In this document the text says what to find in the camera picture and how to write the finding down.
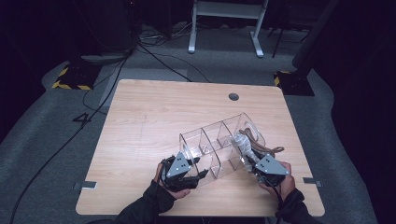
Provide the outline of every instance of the black curtain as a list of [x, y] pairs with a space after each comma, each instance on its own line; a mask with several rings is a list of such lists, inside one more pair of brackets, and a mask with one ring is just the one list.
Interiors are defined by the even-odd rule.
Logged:
[[328, 21], [332, 28], [319, 37], [326, 45], [316, 49], [314, 64], [332, 88], [335, 129], [366, 183], [379, 223], [393, 220], [396, 200], [395, 9], [393, 1], [340, 0]]

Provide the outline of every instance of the human hand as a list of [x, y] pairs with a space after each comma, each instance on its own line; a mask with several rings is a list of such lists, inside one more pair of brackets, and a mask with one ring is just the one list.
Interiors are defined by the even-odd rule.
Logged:
[[[157, 173], [154, 176], [154, 181], [159, 183], [161, 187], [163, 187], [163, 182], [159, 179], [159, 176], [160, 176], [160, 171], [161, 171], [162, 167], [163, 167], [163, 164], [159, 163], [157, 166]], [[175, 199], [182, 199], [182, 198], [186, 197], [187, 195], [189, 195], [191, 192], [190, 189], [183, 189], [178, 192], [173, 192], [171, 190], [166, 190], [166, 191], [168, 191]]]
[[[280, 197], [283, 201], [285, 201], [286, 197], [296, 188], [296, 184], [294, 181], [294, 177], [291, 175], [291, 166], [287, 162], [281, 162], [281, 164], [289, 171], [289, 174], [285, 176], [285, 179], [276, 186], [277, 192], [280, 193]], [[259, 183], [260, 188], [267, 190], [276, 200], [277, 195], [273, 188], [268, 187], [265, 183]]]

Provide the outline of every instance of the wooden table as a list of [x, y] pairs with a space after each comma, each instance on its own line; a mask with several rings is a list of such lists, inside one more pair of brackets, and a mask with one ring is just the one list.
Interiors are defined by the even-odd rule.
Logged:
[[[229, 99], [237, 93], [239, 100]], [[267, 86], [207, 84], [124, 79], [119, 82], [86, 180], [96, 189], [83, 189], [77, 212], [117, 215], [142, 196], [157, 164], [179, 152], [179, 134], [245, 112], [268, 147], [292, 165], [297, 188], [312, 216], [324, 208], [281, 89]], [[266, 217], [276, 201], [260, 189], [244, 169], [191, 191], [164, 216]]]

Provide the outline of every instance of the metal bracket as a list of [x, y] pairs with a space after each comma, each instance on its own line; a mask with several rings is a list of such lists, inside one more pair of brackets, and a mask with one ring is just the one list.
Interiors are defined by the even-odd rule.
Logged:
[[289, 171], [276, 161], [270, 154], [265, 155], [257, 164], [256, 168], [268, 175], [288, 175]]
[[315, 184], [315, 185], [317, 185], [318, 188], [323, 187], [320, 181], [315, 180], [312, 177], [303, 177], [303, 181], [305, 184]]
[[189, 166], [189, 163], [187, 162], [186, 158], [184, 158], [183, 153], [178, 152], [166, 176], [169, 178], [175, 175], [187, 173], [190, 170], [190, 168], [191, 167]]
[[96, 189], [96, 181], [84, 181], [82, 183], [76, 182], [73, 186], [75, 190], [82, 190], [82, 189]]

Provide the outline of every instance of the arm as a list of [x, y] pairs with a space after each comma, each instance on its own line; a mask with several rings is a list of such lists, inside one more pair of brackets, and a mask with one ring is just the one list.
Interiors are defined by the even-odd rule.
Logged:
[[[277, 192], [280, 192], [280, 197], [283, 201], [276, 212], [276, 217], [283, 218], [286, 222], [293, 224], [320, 223], [309, 215], [308, 209], [305, 203], [303, 203], [304, 195], [295, 187], [294, 177], [291, 175], [290, 164], [286, 162], [281, 163], [290, 174], [285, 177], [279, 186], [276, 186]], [[277, 200], [277, 195], [272, 188], [267, 187], [264, 183], [259, 183], [259, 186], [262, 189], [266, 189]]]
[[159, 164], [157, 173], [150, 186], [143, 193], [143, 197], [126, 206], [112, 222], [113, 224], [154, 223], [160, 213], [164, 213], [173, 207], [175, 200], [184, 198], [190, 193], [189, 189], [183, 189], [179, 192], [164, 189], [162, 182], [158, 179], [160, 170], [161, 165]]
[[303, 203], [304, 195], [297, 189], [294, 189], [286, 197], [282, 207], [276, 212], [276, 217], [293, 224], [319, 224], [321, 222], [314, 219], [308, 213], [308, 209]]

